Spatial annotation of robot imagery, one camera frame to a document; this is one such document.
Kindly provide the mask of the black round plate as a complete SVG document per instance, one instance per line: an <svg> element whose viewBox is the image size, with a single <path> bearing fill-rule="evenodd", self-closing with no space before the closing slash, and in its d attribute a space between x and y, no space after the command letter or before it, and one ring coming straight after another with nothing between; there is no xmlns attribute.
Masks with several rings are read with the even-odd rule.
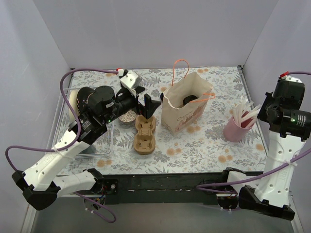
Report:
<svg viewBox="0 0 311 233"><path fill-rule="evenodd" d="M95 89L90 87L83 87L78 91L77 97L77 108L80 114L84 112L94 113L96 106Z"/></svg>

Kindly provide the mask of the floral table mat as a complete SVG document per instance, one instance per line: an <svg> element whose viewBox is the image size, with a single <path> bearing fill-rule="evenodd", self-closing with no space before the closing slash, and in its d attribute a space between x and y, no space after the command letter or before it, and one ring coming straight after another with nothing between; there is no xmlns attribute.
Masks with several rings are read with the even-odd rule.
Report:
<svg viewBox="0 0 311 233"><path fill-rule="evenodd" d="M221 172L227 167L262 171L267 149L259 124L238 143L227 141L223 135L232 106L241 96L248 96L241 68L200 67L190 71L209 81L215 96L197 120L172 135L161 124L161 109L157 109L155 150L140 155L133 147L135 123L117 119L91 147L67 164L61 175L78 174L89 168L102 174Z"/></svg>

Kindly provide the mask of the beige paper takeout bag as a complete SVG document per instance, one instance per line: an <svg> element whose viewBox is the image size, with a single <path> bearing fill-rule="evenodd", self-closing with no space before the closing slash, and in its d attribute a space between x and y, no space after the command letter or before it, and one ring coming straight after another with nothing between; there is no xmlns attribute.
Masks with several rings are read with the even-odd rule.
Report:
<svg viewBox="0 0 311 233"><path fill-rule="evenodd" d="M175 68L171 85L163 92L161 123L172 134L192 124L204 112L209 100L215 98L213 86L197 72L190 73L176 80Z"/></svg>

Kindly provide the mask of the pink cup holder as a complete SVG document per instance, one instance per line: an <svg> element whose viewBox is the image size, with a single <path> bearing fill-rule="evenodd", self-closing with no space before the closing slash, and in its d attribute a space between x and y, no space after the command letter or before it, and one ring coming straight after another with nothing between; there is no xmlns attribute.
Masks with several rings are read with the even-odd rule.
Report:
<svg viewBox="0 0 311 233"><path fill-rule="evenodd" d="M225 139L230 142L241 141L246 136L246 134L252 129L254 123L252 125L249 125L251 121L252 120L249 119L243 122L240 127L236 124L236 122L234 121L234 117L232 116L223 129L223 135Z"/></svg>

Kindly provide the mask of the aluminium frame rail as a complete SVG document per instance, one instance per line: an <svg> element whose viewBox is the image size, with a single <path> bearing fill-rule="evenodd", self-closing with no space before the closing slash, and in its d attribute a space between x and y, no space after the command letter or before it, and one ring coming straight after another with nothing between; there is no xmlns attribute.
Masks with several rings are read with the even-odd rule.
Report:
<svg viewBox="0 0 311 233"><path fill-rule="evenodd" d="M235 204L216 195L217 204L123 203L108 205L117 216L107 223L88 211L91 203L65 195L47 209L28 209L24 233L301 233L299 217L288 221L249 210L221 209Z"/></svg>

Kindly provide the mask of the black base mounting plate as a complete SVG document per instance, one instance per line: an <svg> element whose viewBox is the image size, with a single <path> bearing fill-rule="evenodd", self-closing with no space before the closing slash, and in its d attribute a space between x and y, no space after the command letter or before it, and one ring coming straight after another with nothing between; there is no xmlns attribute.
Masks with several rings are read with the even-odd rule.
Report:
<svg viewBox="0 0 311 233"><path fill-rule="evenodd" d="M105 203L217 204L216 194L199 191L200 184L222 183L225 172L105 175Z"/></svg>

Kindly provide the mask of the patterned ceramic bowl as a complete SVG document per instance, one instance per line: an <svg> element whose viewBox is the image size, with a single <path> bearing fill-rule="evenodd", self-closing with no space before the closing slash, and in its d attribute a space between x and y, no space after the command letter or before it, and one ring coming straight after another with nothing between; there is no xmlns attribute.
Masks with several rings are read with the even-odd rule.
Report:
<svg viewBox="0 0 311 233"><path fill-rule="evenodd" d="M123 123L130 123L136 120L137 114L130 110L127 113L123 114L122 116L118 117L118 119Z"/></svg>

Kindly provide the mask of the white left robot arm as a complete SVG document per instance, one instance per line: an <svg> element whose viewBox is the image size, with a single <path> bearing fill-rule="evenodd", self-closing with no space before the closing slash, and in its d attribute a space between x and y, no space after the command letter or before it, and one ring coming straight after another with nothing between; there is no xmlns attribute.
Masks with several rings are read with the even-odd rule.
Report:
<svg viewBox="0 0 311 233"><path fill-rule="evenodd" d="M12 179L22 190L26 201L36 210L49 207L55 200L69 193L89 190L99 194L105 187L103 175L94 168L76 175L58 176L58 173L76 155L90 147L107 132L112 121L134 110L146 119L153 116L161 101L144 95L144 104L138 94L123 87L115 93L110 86L96 89L81 88L76 96L78 117L69 125L62 138L33 166L25 171L16 170Z"/></svg>

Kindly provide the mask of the brown cardboard cup carrier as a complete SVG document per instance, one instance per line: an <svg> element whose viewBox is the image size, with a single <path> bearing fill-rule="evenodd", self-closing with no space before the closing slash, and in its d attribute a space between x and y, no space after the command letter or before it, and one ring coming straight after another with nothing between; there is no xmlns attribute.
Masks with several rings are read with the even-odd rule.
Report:
<svg viewBox="0 0 311 233"><path fill-rule="evenodd" d="M156 118L152 116L146 119L144 116L137 116L135 127L137 134L134 137L134 149L138 154L151 154L156 147L154 132L156 129Z"/></svg>

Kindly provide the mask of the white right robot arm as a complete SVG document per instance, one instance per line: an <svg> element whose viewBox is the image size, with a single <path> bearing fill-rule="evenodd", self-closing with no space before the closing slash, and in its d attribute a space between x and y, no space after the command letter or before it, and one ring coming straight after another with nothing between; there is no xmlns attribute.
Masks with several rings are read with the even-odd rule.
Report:
<svg viewBox="0 0 311 233"><path fill-rule="evenodd" d="M223 171L220 188L238 194L242 209L293 220L295 212L289 206L289 188L296 163L292 162L311 134L311 114L301 111L305 85L294 77L279 78L275 90L266 93L258 119L269 127L269 149L263 174L258 180L247 179L245 172L235 168Z"/></svg>

